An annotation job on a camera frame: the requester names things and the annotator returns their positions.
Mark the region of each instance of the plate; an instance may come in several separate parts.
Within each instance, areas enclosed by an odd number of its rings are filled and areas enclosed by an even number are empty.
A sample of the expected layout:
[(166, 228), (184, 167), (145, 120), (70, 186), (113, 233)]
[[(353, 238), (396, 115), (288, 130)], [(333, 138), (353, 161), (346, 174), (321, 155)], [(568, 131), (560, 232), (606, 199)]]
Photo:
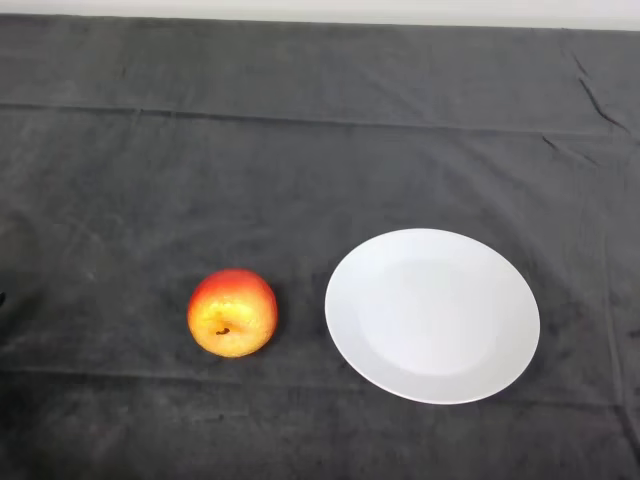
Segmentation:
[(443, 230), (398, 230), (356, 247), (325, 298), (331, 337), (375, 385), (425, 403), (493, 395), (525, 370), (540, 316), (500, 254)]

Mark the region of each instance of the red and yellow apple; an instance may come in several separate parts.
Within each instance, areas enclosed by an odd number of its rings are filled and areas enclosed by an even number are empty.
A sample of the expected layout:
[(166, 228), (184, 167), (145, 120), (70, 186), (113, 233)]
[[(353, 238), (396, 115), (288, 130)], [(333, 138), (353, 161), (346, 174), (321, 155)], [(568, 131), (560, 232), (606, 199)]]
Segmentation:
[(242, 357), (269, 341), (278, 323), (278, 308), (273, 291), (259, 275), (227, 269), (196, 288), (187, 320), (202, 348), (223, 357)]

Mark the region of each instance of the white plate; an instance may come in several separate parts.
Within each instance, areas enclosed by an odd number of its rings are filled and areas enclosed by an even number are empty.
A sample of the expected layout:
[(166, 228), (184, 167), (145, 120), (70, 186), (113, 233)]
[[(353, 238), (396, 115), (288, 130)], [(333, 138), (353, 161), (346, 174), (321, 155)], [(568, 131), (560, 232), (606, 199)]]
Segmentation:
[(386, 233), (333, 273), (325, 313), (351, 366), (419, 402), (479, 400), (511, 384), (538, 345), (531, 289), (500, 254), (442, 230)]

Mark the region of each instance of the apple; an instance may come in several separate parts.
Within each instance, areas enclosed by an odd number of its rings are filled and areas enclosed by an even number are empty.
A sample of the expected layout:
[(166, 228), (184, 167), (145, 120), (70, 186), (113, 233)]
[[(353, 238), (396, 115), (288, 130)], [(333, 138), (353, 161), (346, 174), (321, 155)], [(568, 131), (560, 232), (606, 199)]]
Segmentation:
[(187, 313), (189, 330), (205, 350), (222, 357), (242, 357), (264, 346), (276, 329), (273, 291), (249, 270), (214, 273), (196, 288)]

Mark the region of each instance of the white wall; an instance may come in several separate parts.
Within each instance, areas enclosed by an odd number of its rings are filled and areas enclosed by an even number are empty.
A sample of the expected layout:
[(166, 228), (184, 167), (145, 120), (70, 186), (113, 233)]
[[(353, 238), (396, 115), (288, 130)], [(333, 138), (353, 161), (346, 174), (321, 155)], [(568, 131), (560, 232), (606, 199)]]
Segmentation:
[(0, 0), (0, 12), (640, 30), (640, 0)]

